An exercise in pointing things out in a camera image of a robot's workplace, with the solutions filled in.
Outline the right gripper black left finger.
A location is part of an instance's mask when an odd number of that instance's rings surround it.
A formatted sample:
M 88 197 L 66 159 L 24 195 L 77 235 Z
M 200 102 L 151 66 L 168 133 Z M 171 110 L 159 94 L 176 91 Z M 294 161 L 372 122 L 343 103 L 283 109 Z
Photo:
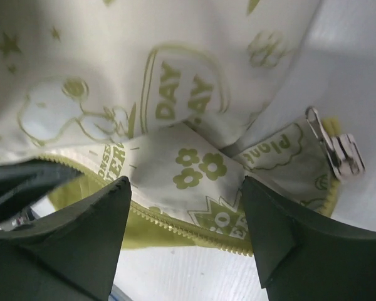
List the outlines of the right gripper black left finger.
M 107 300 L 131 195 L 121 177 L 53 214 L 0 231 L 0 300 Z

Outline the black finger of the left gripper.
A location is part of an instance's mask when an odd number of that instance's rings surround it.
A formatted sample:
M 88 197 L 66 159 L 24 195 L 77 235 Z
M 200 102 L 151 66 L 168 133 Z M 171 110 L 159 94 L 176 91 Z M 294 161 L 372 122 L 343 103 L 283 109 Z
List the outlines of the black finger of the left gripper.
M 56 162 L 33 159 L 0 166 L 0 221 L 7 221 L 81 172 Z

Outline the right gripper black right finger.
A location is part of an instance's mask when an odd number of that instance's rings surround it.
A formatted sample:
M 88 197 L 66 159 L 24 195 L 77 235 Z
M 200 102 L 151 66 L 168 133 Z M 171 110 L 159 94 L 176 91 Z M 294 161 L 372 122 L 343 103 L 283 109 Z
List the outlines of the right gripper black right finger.
M 376 300 L 376 232 L 327 218 L 252 177 L 243 204 L 270 300 Z

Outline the cream green-printed hooded jacket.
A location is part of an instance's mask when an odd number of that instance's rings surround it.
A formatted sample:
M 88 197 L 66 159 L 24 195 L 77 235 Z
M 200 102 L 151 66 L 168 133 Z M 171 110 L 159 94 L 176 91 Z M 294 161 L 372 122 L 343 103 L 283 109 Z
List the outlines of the cream green-printed hooded jacket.
M 251 255 L 246 176 L 330 216 L 338 182 L 304 117 L 222 152 L 270 105 L 318 5 L 0 1 L 0 165 L 80 171 L 55 210 L 127 176 L 126 249 Z

